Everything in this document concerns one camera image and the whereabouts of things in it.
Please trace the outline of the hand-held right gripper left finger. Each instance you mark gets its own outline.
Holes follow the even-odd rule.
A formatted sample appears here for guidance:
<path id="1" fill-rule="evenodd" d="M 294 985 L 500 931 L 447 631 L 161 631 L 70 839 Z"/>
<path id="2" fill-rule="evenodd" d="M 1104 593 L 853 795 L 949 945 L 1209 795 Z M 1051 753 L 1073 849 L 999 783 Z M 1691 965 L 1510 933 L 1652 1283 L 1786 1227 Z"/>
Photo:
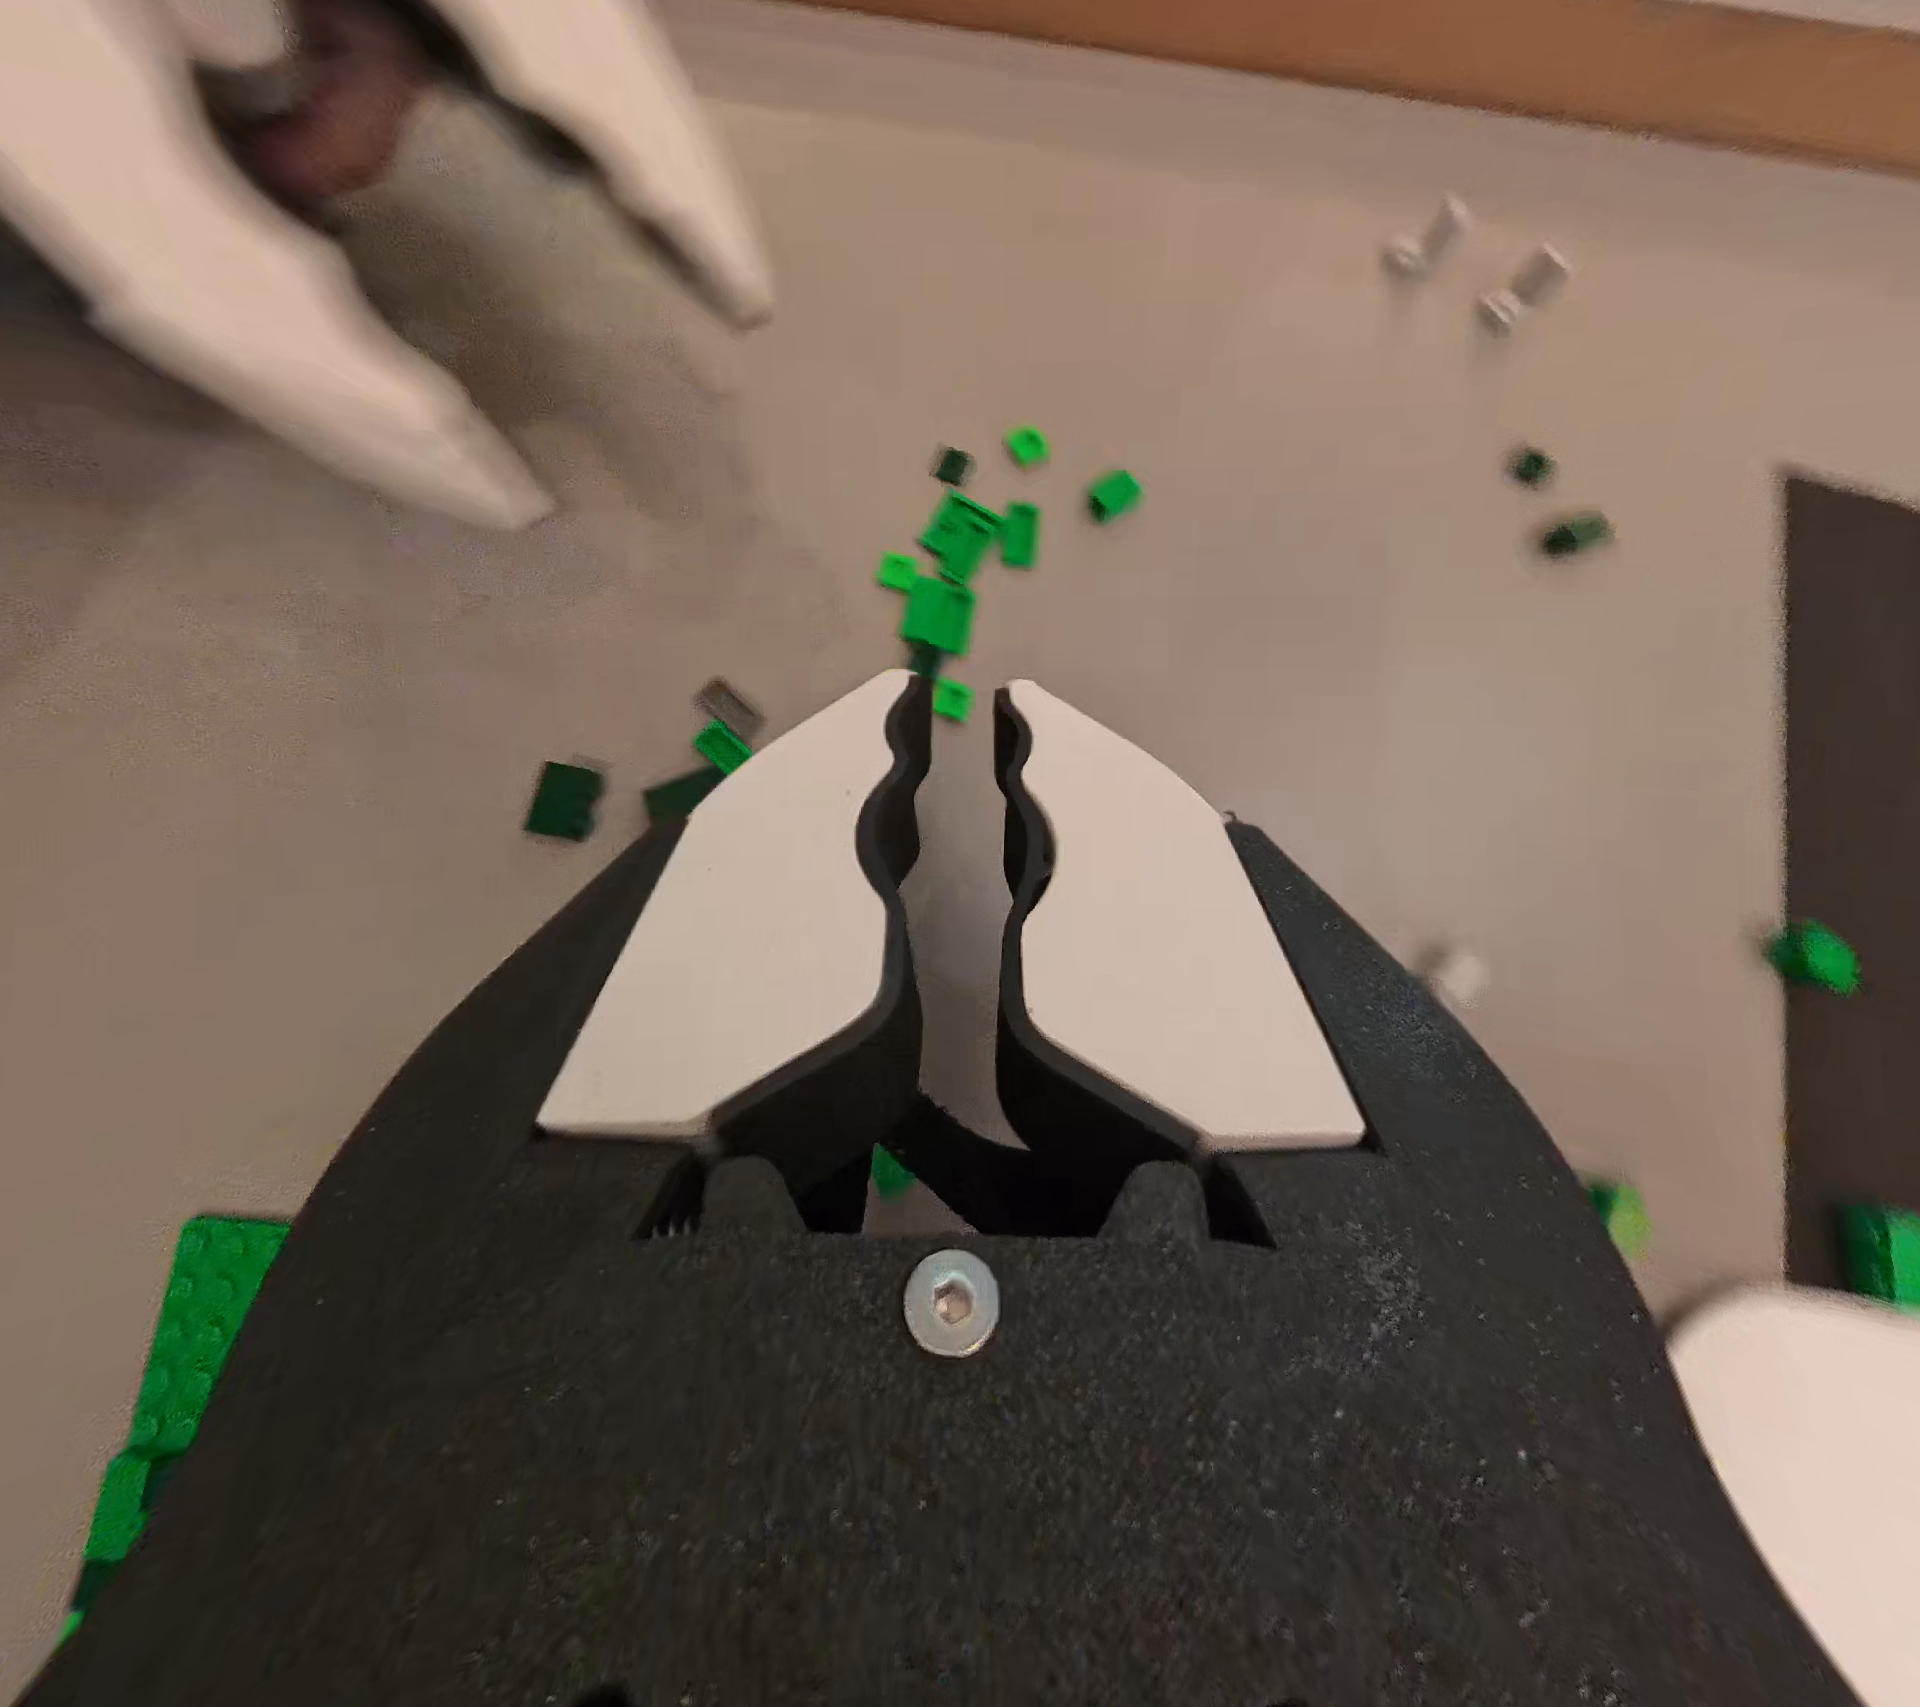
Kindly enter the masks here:
<path id="1" fill-rule="evenodd" d="M 933 689 L 888 667 L 700 801 L 541 1105 L 559 1139 L 761 1157 L 813 1191 L 910 1107 L 924 1009 L 902 887 Z"/>

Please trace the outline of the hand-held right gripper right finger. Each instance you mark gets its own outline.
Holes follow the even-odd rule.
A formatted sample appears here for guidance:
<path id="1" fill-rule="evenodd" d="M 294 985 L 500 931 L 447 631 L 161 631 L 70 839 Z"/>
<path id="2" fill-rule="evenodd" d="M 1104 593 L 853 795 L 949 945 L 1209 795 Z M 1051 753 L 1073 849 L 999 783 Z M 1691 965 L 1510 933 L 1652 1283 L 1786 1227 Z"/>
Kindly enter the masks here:
<path id="1" fill-rule="evenodd" d="M 1045 1175 L 1345 1151 L 1368 1121 L 1230 819 L 1035 679 L 995 693 L 997 1095 Z"/>

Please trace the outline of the pile of green bricks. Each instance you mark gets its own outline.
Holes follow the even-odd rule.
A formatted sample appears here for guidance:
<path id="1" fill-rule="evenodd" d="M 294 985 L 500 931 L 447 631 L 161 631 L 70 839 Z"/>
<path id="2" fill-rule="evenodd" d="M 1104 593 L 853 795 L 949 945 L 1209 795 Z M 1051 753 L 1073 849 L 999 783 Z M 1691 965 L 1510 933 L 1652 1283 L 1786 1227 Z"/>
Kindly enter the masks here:
<path id="1" fill-rule="evenodd" d="M 872 581 L 937 717 L 983 711 L 993 679 L 1125 659 L 1144 633 L 1139 465 L 1084 463 L 1045 423 L 1016 421 L 993 441 L 939 441 L 927 473 L 924 513 Z"/>

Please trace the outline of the green brick plate assembly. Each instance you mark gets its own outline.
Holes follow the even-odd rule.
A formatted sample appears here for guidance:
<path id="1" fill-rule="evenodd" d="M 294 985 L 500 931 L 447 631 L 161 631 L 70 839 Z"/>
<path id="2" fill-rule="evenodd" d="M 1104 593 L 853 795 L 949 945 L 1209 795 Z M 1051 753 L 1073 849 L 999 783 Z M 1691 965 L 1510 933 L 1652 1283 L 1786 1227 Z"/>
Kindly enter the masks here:
<path id="1" fill-rule="evenodd" d="M 98 1485 L 61 1644 L 75 1636 L 150 1525 L 290 1231 L 286 1219 L 218 1213 L 193 1215 L 180 1227 L 128 1435 Z"/>

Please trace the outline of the grey desk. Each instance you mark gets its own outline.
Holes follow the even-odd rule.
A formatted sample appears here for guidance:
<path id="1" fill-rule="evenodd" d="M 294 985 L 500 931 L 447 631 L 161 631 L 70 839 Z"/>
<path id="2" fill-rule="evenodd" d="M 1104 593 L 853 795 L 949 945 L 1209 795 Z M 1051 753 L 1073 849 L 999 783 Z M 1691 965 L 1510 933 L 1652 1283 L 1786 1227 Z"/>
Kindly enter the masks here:
<path id="1" fill-rule="evenodd" d="M 395 511 L 4 265 L 4 1694 L 59 1632 L 184 1215 L 294 1213 L 636 833 L 697 687 L 897 657 L 939 441 L 1147 473 L 1116 667 L 1035 677 L 1255 817 L 1640 1179 L 1645 1289 L 1780 1263 L 1779 473 L 1917 497 L 1917 185 L 769 0 L 662 0 L 780 269 L 731 339 L 474 105 L 352 259 L 562 493 Z M 1449 195 L 1430 279 L 1383 247 Z M 1540 243 L 1513 333 L 1478 299 Z M 1513 483 L 1520 445 L 1556 459 Z M 1602 513 L 1614 541 L 1538 535 Z M 547 759 L 606 775 L 523 831 Z"/>

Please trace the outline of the dark desk inset panel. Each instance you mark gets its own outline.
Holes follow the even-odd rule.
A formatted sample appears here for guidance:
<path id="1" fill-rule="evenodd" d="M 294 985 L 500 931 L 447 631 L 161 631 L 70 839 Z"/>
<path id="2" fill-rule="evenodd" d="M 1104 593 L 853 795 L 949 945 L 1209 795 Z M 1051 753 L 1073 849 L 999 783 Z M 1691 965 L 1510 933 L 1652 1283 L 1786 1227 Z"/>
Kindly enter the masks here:
<path id="1" fill-rule="evenodd" d="M 1861 989 L 1786 991 L 1786 1269 L 1846 1281 L 1841 1209 L 1919 1197 L 1919 517 L 1784 483 L 1786 911 Z"/>

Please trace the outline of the small grey brick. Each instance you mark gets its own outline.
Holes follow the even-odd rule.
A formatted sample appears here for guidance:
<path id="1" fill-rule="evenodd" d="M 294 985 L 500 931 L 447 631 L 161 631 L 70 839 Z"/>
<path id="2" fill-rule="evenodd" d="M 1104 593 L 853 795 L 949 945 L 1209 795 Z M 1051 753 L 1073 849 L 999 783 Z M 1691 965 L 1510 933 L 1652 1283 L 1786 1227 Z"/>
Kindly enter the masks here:
<path id="1" fill-rule="evenodd" d="M 1513 333 L 1524 317 L 1554 301 L 1573 277 L 1565 253 L 1548 243 L 1536 245 L 1514 271 L 1478 299 L 1481 325 L 1490 333 Z"/>
<path id="2" fill-rule="evenodd" d="M 1383 269 L 1392 279 L 1430 279 L 1460 251 L 1473 227 L 1473 209 L 1449 193 L 1418 231 L 1400 233 L 1383 247 Z"/>

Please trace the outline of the white mat with black edge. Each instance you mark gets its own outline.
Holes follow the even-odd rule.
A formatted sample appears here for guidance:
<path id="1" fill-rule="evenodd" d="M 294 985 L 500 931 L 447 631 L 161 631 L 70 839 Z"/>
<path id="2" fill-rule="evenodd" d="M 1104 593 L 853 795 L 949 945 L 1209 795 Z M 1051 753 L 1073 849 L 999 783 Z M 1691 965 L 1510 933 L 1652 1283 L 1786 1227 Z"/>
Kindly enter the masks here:
<path id="1" fill-rule="evenodd" d="M 1919 1700 L 1919 1315 L 1737 1287 L 1668 1335 L 1749 1537 L 1861 1702 Z"/>

